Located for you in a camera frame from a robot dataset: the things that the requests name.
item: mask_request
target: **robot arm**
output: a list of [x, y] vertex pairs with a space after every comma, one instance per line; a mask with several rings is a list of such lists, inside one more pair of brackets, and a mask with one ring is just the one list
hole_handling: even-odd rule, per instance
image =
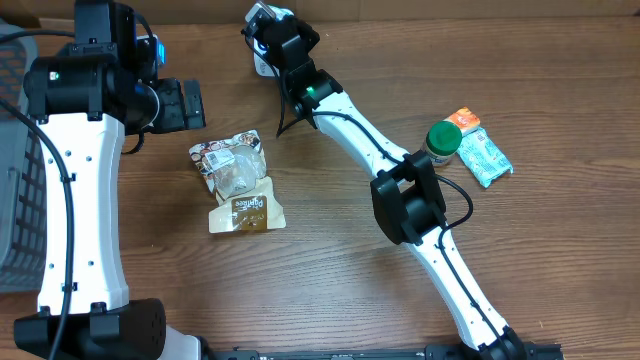
[[[280, 77], [284, 96], [296, 115], [340, 144], [372, 179], [378, 224], [392, 242], [405, 243], [425, 268], [471, 351], [467, 356], [519, 359], [525, 346], [480, 290], [457, 251], [451, 231], [439, 243], [447, 226], [445, 204], [426, 155], [409, 155], [385, 138], [358, 112], [335, 79], [316, 70], [308, 53], [319, 36], [308, 24], [288, 10], [261, 2], [245, 20], [242, 33], [254, 39], [256, 71]], [[264, 61], [276, 68], [276, 74]], [[352, 121], [345, 121], [341, 114]], [[403, 181], [414, 181], [415, 185], [401, 193], [398, 185]]]
[[[201, 356], [200, 340], [166, 325], [160, 301], [130, 301], [122, 271], [117, 179], [124, 137], [205, 126], [198, 83], [186, 81], [183, 88], [176, 79], [158, 79], [164, 47], [151, 33], [136, 37], [137, 17], [110, 0], [78, 0], [74, 43], [55, 57], [37, 58], [25, 75], [28, 114], [62, 154], [70, 174], [65, 181], [73, 193], [77, 239], [72, 286], [66, 288], [65, 194], [58, 167], [43, 146], [47, 266], [38, 313], [14, 323], [16, 345], [43, 358], [51, 358], [54, 330], [68, 314], [73, 317], [60, 327], [56, 359]], [[67, 313], [62, 304], [69, 288]]]

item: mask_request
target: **black bracket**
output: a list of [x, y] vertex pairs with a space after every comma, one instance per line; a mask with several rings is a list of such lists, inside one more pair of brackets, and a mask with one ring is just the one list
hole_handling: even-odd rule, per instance
[[71, 284], [71, 285], [65, 285], [65, 284], [62, 284], [62, 285], [60, 286], [60, 290], [62, 290], [62, 292], [74, 292], [74, 291], [78, 291], [78, 283], [77, 283], [77, 282], [74, 282], [74, 283], [73, 283], [73, 284]]
[[505, 326], [501, 340], [489, 346], [481, 345], [474, 350], [461, 343], [459, 345], [429, 345], [425, 349], [426, 360], [562, 360], [560, 345], [536, 345], [523, 343], [513, 329]]
[[161, 104], [159, 119], [145, 128], [145, 132], [166, 134], [206, 126], [200, 83], [197, 80], [187, 80], [184, 85], [183, 98], [180, 81], [174, 78], [158, 81], [156, 93]]
[[[562, 360], [560, 345], [525, 343], [523, 352], [511, 360]], [[203, 360], [503, 360], [459, 345], [428, 345], [422, 349], [334, 350], [258, 353], [255, 350], [205, 351]]]
[[[13, 324], [19, 349], [46, 359], [60, 321], [47, 307]], [[91, 304], [91, 312], [69, 316], [56, 359], [156, 360], [166, 339], [164, 307], [160, 300], [131, 301], [111, 311], [104, 303]]]
[[[400, 192], [398, 182], [414, 185]], [[390, 171], [380, 171], [371, 182], [373, 213], [389, 240], [421, 245], [422, 235], [436, 226], [446, 226], [446, 206], [431, 160], [423, 151], [406, 155]]]
[[265, 59], [278, 68], [287, 102], [298, 118], [311, 118], [320, 101], [333, 93], [341, 93], [342, 86], [326, 71], [317, 70], [309, 52], [320, 41], [313, 28], [295, 16], [275, 21], [261, 9], [242, 31], [254, 37], [266, 49]]
[[60, 181], [65, 183], [65, 184], [74, 182], [74, 181], [76, 181], [76, 173], [71, 174], [71, 176], [69, 176], [69, 177], [64, 177], [64, 176], [60, 175]]

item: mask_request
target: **wooden table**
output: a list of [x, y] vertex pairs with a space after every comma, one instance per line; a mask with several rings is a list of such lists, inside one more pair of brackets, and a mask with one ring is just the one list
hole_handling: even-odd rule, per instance
[[[439, 172], [474, 199], [455, 238], [519, 335], [561, 343], [567, 359], [637, 359], [638, 18], [314, 25], [318, 67], [390, 139], [416, 150], [431, 124], [469, 106], [512, 161], [515, 174], [487, 190], [457, 158]], [[168, 50], [162, 75], [200, 80], [208, 126], [150, 136], [122, 159], [131, 298], [161, 299], [171, 325], [216, 349], [458, 342], [424, 270], [379, 230], [363, 171], [306, 124], [275, 139], [276, 86], [254, 73], [240, 28], [154, 28]], [[41, 54], [64, 41], [40, 38]], [[215, 201], [187, 150], [254, 128], [288, 226], [210, 235]], [[461, 216], [464, 201], [443, 191], [449, 218]], [[32, 359], [11, 333], [35, 301], [36, 293], [0, 296], [0, 359]]]

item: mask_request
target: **plastic crate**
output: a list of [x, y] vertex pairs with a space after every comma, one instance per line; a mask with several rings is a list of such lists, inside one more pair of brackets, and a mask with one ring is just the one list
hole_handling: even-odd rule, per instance
[[[0, 36], [22, 31], [0, 24]], [[0, 96], [25, 113], [25, 72], [37, 56], [33, 38], [0, 44]], [[46, 262], [45, 170], [40, 141], [0, 109], [0, 293], [39, 289]]]

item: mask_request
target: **small jar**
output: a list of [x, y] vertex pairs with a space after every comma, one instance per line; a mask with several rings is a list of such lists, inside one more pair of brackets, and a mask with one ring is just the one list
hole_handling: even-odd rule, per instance
[[433, 166], [446, 165], [462, 142], [460, 128], [449, 121], [440, 121], [429, 130], [422, 150], [429, 155]]

